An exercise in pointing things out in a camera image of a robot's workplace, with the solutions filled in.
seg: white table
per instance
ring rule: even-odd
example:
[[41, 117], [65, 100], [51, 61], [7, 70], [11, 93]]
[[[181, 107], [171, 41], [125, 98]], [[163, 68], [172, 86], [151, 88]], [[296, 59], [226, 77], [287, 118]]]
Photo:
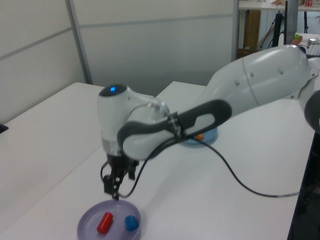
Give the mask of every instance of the white table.
[[[240, 10], [275, 10], [284, 11], [284, 5], [271, 4], [274, 0], [257, 1], [257, 0], [241, 0], [239, 1]], [[305, 4], [298, 6], [298, 11], [300, 12], [320, 12], [320, 7], [305, 6]]]
[[[191, 104], [203, 89], [173, 82], [158, 97], [175, 111]], [[249, 187], [267, 194], [300, 189], [314, 131], [297, 101], [283, 99], [250, 110], [218, 131], [214, 147]], [[76, 240], [83, 213], [111, 199], [103, 193], [99, 176], [105, 161], [99, 147], [4, 231], [0, 240]], [[132, 183], [124, 181], [120, 192], [127, 193]], [[270, 240], [287, 238], [297, 197], [254, 195], [234, 180], [209, 149], [179, 144], [146, 165], [128, 201], [141, 212], [143, 240]]]
[[97, 95], [75, 83], [0, 134], [0, 233], [101, 146]]

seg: plastic dish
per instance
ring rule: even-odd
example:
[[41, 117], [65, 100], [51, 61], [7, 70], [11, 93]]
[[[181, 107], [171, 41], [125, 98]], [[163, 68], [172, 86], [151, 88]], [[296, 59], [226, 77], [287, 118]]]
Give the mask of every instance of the plastic dish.
[[[218, 139], [218, 129], [214, 128], [209, 131], [206, 131], [203, 133], [203, 142], [207, 144], [213, 144]], [[187, 141], [182, 142], [181, 144], [185, 146], [194, 145], [194, 146], [203, 146], [201, 143], [199, 143], [196, 140], [188, 139]]]
[[[112, 224], [106, 234], [97, 231], [102, 217], [106, 212], [113, 214]], [[128, 231], [125, 218], [135, 216], [138, 228]], [[139, 210], [130, 202], [124, 200], [108, 200], [91, 207], [81, 217], [77, 226], [79, 240], [138, 240], [140, 238], [141, 215]]]

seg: red cylinder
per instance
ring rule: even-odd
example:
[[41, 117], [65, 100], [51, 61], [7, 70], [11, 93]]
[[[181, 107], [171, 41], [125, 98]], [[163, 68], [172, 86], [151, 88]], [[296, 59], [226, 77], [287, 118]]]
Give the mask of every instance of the red cylinder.
[[106, 234], [110, 228], [113, 218], [114, 216], [110, 212], [106, 212], [96, 230], [101, 234]]

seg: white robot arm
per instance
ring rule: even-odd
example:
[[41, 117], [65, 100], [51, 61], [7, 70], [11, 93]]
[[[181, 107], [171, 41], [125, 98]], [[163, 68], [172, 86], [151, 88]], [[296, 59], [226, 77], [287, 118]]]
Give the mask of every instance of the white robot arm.
[[307, 122], [320, 132], [320, 91], [314, 93], [319, 70], [320, 58], [307, 59], [296, 46], [264, 50], [217, 71], [192, 106], [171, 114], [158, 99], [124, 85], [106, 87], [98, 96], [105, 165], [111, 166], [103, 178], [104, 191], [119, 199], [124, 175], [134, 179], [139, 161], [278, 99], [299, 100]]

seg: blue block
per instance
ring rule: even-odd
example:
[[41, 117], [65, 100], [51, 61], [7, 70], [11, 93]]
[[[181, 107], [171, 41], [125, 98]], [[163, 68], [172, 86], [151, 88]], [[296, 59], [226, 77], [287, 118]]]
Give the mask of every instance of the blue block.
[[137, 222], [135, 216], [132, 216], [132, 215], [125, 217], [124, 224], [125, 224], [125, 228], [128, 231], [133, 231], [138, 228], [138, 222]]

